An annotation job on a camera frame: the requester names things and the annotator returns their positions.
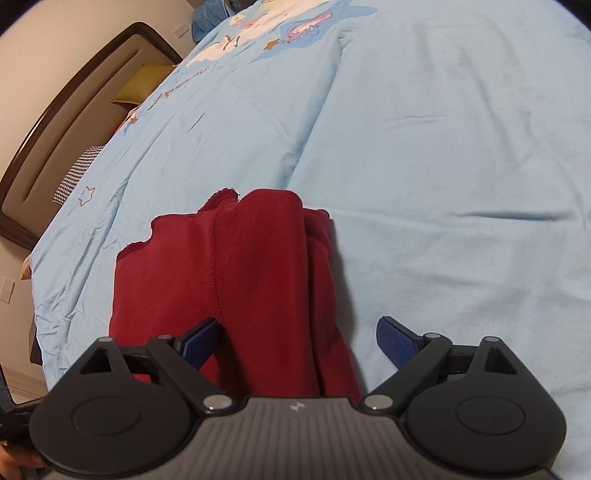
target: human hand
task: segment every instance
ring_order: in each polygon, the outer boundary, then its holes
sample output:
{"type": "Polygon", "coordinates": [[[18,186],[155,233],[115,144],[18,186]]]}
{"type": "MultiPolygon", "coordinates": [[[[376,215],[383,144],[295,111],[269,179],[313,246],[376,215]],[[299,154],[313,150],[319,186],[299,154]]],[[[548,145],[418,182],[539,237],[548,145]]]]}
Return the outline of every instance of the human hand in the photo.
{"type": "Polygon", "coordinates": [[[22,480],[21,467],[43,468],[41,456],[21,445],[0,445],[0,476],[4,480],[22,480]]]}

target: bed frame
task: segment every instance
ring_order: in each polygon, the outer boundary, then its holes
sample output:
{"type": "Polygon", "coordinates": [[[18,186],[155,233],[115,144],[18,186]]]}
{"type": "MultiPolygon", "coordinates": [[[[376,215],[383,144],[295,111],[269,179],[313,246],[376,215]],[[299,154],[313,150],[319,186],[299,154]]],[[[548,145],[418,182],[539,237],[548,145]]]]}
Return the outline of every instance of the bed frame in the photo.
{"type": "Polygon", "coordinates": [[[125,119],[128,110],[111,99],[142,65],[181,60],[141,22],[92,57],[43,112],[0,180],[0,235],[32,250],[60,208],[53,194],[70,167],[125,119]]]}

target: red towel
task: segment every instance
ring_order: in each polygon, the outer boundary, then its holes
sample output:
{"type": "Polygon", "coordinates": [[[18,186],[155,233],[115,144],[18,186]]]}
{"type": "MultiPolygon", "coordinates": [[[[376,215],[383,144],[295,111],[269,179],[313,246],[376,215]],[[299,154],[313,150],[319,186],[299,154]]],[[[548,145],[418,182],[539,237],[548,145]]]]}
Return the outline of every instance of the red towel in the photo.
{"type": "Polygon", "coordinates": [[[335,324],[329,215],[286,190],[213,195],[165,215],[117,256],[110,335],[122,346],[216,318],[228,342],[201,372],[237,400],[360,397],[335,324]]]}

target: wall socket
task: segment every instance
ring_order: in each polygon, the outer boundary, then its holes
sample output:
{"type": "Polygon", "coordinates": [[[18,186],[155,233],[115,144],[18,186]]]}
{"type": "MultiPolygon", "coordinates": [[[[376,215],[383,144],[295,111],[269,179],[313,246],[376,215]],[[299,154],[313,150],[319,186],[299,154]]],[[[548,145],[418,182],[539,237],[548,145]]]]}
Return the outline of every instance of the wall socket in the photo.
{"type": "Polygon", "coordinates": [[[2,282],[2,289],[0,290],[0,301],[4,303],[10,303],[10,297],[14,291],[14,280],[4,277],[2,282]]]}
{"type": "Polygon", "coordinates": [[[187,25],[183,24],[183,25],[179,25],[176,28],[176,30],[174,31],[174,34],[177,36],[177,38],[181,38],[188,31],[189,31],[189,27],[187,25]]]}
{"type": "Polygon", "coordinates": [[[4,303],[10,303],[10,297],[12,297],[12,293],[8,290],[0,290],[0,301],[4,303]]]}

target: white wall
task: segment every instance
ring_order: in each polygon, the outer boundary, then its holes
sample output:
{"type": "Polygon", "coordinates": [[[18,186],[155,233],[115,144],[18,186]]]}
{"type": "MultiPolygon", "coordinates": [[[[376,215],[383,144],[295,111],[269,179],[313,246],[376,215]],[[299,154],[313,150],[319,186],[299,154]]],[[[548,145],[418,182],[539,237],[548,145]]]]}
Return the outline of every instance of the white wall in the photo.
{"type": "MultiPolygon", "coordinates": [[[[0,176],[56,94],[102,47],[134,22],[155,29],[185,57],[194,47],[193,8],[186,0],[41,0],[0,37],[0,176]]],[[[18,281],[28,252],[0,238],[0,283],[17,282],[10,305],[0,302],[0,362],[40,378],[28,361],[33,318],[30,282],[18,281]]]]}

